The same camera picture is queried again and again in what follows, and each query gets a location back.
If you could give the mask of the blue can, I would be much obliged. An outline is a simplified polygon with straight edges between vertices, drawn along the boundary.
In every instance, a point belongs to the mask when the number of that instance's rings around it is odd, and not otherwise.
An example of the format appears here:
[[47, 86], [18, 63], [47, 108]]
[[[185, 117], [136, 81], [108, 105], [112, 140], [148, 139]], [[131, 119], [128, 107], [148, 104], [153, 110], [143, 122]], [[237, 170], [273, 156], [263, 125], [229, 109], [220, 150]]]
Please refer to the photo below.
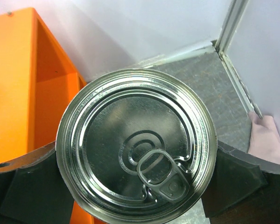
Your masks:
[[87, 84], [56, 135], [58, 168], [74, 200], [110, 224], [163, 224], [188, 211], [210, 183], [217, 149], [203, 101], [151, 69]]

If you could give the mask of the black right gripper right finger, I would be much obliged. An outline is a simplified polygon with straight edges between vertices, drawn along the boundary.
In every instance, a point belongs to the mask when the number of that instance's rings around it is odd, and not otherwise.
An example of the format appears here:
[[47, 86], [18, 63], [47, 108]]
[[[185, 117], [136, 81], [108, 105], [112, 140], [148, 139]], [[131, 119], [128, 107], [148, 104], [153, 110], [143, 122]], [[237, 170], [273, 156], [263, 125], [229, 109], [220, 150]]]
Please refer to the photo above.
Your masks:
[[202, 202], [212, 224], [280, 224], [280, 165], [220, 141]]

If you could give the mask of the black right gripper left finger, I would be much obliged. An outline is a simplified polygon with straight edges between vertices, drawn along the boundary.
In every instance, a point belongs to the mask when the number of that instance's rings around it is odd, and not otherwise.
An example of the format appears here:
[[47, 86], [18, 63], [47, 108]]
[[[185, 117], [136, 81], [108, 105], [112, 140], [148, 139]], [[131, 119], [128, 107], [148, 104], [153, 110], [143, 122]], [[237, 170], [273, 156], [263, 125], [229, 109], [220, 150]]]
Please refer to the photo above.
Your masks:
[[68, 224], [73, 203], [54, 142], [0, 163], [0, 224]]

